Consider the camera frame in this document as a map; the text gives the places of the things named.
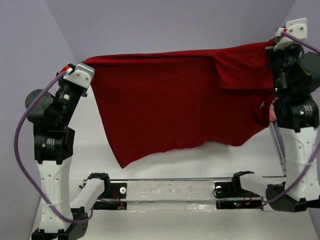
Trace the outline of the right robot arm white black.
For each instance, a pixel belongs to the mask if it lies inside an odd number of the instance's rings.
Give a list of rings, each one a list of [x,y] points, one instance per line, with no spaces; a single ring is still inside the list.
[[[312,93],[320,87],[320,55],[305,53],[302,45],[266,48],[268,67],[272,70],[276,100],[276,121],[284,145],[286,179],[268,181],[252,171],[233,175],[230,190],[235,196],[251,192],[261,196],[280,212],[302,212],[320,206],[320,184],[316,138],[320,114]]]

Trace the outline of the pink t shirt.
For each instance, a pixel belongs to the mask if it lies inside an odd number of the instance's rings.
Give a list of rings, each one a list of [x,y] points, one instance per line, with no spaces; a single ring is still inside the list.
[[[276,114],[275,114],[275,108],[274,108],[274,103],[276,101],[276,98],[272,101],[269,107],[269,121],[274,122],[277,120]]]

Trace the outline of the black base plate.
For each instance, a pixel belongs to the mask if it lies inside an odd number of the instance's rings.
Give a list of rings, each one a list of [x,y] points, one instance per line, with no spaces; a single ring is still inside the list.
[[[261,196],[246,190],[234,190],[229,181],[215,182],[212,195],[217,210],[261,209],[263,204]]]
[[[127,209],[127,182],[111,181],[93,205],[94,210],[122,211]]]

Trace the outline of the metal rail at table front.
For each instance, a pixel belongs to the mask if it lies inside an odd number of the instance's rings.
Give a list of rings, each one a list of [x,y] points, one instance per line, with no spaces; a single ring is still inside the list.
[[[262,178],[275,181],[286,180],[285,176],[262,176]],[[232,176],[225,177],[198,177],[198,178],[110,178],[111,182],[128,181],[231,181]]]

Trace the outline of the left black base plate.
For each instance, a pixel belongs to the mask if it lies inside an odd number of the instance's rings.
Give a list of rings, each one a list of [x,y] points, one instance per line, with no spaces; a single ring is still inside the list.
[[[93,205],[94,210],[122,211],[127,209],[127,182],[111,181]]]

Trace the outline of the dark red t shirt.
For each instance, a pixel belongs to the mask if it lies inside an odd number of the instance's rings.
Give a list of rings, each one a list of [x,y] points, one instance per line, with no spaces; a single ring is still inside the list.
[[[209,141],[238,147],[267,128],[275,99],[271,45],[86,59],[95,69],[91,87],[118,164]]]

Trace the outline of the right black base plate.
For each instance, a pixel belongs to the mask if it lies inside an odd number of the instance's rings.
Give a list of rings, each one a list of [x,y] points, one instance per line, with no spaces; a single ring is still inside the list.
[[[234,190],[229,181],[215,182],[212,195],[217,210],[261,209],[263,204],[261,196],[246,190]]]

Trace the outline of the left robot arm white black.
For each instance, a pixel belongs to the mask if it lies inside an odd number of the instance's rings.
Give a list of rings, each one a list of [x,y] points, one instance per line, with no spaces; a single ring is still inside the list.
[[[92,173],[81,192],[70,201],[69,174],[75,131],[68,125],[91,81],[58,81],[52,95],[37,89],[25,99],[26,116],[33,124],[34,159],[41,178],[41,219],[33,240],[78,240],[88,228],[96,200],[110,194],[107,173]]]

